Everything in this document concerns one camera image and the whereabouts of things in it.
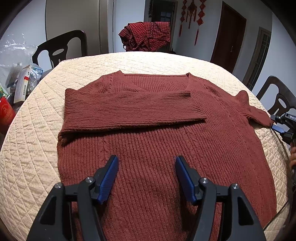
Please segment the person's right hand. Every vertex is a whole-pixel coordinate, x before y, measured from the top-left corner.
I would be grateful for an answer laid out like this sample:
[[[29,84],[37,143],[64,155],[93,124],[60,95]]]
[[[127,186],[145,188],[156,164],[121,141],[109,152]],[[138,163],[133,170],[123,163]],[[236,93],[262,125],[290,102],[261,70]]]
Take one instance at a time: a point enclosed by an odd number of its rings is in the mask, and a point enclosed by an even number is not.
[[[296,147],[293,143],[290,144],[290,169],[296,165]]]

